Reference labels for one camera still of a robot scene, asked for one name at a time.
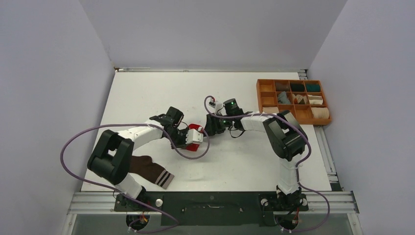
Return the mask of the red patterned sock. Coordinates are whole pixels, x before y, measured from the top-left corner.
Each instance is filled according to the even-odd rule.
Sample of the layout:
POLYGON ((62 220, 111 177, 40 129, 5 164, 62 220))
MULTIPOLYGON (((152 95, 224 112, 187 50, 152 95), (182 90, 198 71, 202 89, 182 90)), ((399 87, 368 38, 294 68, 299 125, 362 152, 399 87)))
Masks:
POLYGON ((186 134, 186 147, 185 149, 188 151, 196 152, 203 143, 203 128, 198 124, 190 124, 189 130, 186 134))

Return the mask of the grey sock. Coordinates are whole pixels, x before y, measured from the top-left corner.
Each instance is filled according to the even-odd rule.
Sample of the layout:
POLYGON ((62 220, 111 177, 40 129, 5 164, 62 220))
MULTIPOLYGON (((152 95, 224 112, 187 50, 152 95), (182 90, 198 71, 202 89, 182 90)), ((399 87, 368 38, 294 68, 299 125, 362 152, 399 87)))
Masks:
POLYGON ((282 91, 277 95, 277 100, 279 104, 290 105, 291 101, 288 98, 287 92, 282 91))

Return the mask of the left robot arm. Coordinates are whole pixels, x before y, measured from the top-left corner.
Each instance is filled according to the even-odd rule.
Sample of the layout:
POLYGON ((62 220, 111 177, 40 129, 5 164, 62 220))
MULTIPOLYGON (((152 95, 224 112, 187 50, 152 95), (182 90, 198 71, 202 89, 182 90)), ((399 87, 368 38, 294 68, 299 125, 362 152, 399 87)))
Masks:
POLYGON ((129 173, 133 151, 151 141, 170 137, 173 146, 185 149, 201 143, 203 136, 197 129, 179 129, 183 113, 170 107, 166 114, 150 117, 142 126, 114 132, 104 131, 87 163, 87 168, 128 195, 127 205, 135 211, 144 208, 145 188, 129 173))

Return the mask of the brown striped sock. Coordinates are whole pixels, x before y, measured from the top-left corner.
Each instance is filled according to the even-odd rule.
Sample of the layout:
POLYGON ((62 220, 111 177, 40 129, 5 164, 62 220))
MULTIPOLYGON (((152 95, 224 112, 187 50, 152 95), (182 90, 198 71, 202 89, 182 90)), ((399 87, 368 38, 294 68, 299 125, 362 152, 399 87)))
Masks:
POLYGON ((135 173, 163 189, 167 189, 175 177, 163 166, 153 162, 150 156, 132 156, 129 172, 135 173))

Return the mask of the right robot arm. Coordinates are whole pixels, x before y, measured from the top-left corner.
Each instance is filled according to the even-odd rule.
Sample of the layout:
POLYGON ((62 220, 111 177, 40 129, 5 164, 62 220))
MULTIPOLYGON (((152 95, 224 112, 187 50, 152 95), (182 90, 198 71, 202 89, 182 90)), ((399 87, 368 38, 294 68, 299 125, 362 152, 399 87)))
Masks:
POLYGON ((277 184, 277 205, 290 209, 296 203, 295 192, 300 191, 298 167, 305 148, 310 148, 308 137, 300 124, 289 111, 281 113, 244 112, 234 98, 225 102, 217 101, 208 95, 204 100, 208 111, 205 130, 207 135, 222 134, 226 130, 263 132, 267 135, 274 153, 279 160, 279 180, 277 184))

